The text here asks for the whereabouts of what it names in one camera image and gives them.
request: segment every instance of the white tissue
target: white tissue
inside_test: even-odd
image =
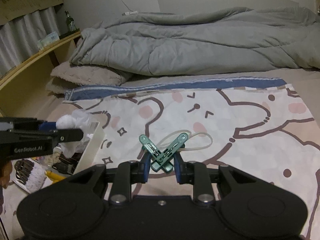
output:
[[[56,127],[58,129],[76,128],[76,119],[70,114],[66,114],[56,121]]]
[[[71,115],[66,114],[57,120],[57,129],[80,128],[84,134],[81,141],[60,143],[61,150],[66,158],[72,157],[75,152],[84,151],[87,142],[90,140],[90,127],[93,121],[89,113],[80,109],[74,110]]]

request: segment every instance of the green clothespin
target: green clothespin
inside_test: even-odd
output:
[[[169,173],[173,170],[173,165],[170,162],[175,152],[180,149],[188,140],[188,134],[181,133],[163,152],[144,134],[140,135],[139,141],[143,145],[152,158],[151,168],[158,172],[162,169],[164,172]]]

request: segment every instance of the green glass bottle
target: green glass bottle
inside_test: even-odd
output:
[[[70,16],[68,11],[65,11],[65,13],[66,13],[66,16],[67,16],[66,24],[68,26],[68,29],[69,29],[70,32],[73,32],[73,31],[75,31],[77,29],[76,25],[75,25],[75,21]]]

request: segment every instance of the wooden shelf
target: wooden shelf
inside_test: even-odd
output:
[[[31,64],[36,62],[41,57],[44,57],[45,55],[49,54],[50,52],[54,51],[56,48],[60,47],[63,44],[66,44],[73,39],[80,36],[80,32],[76,32],[70,36],[67,36],[59,41],[56,41],[49,46],[45,47],[43,50],[39,51],[38,53],[32,55],[30,58],[22,62],[20,65],[13,67],[10,69],[4,76],[0,78],[0,89],[5,86],[7,83],[10,82],[11,77],[14,78],[16,75],[24,71],[27,67],[29,67]]]
[[[50,73],[70,58],[79,36],[77,32],[51,44],[4,75],[0,79],[0,114],[46,119],[61,103],[61,98],[45,89]]]

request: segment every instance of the yellow object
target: yellow object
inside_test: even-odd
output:
[[[63,179],[65,179],[66,177],[63,177],[61,175],[58,175],[56,173],[54,173],[53,171],[45,171],[45,174],[47,175],[47,177],[53,182],[53,183],[56,183],[56,182],[59,182]]]

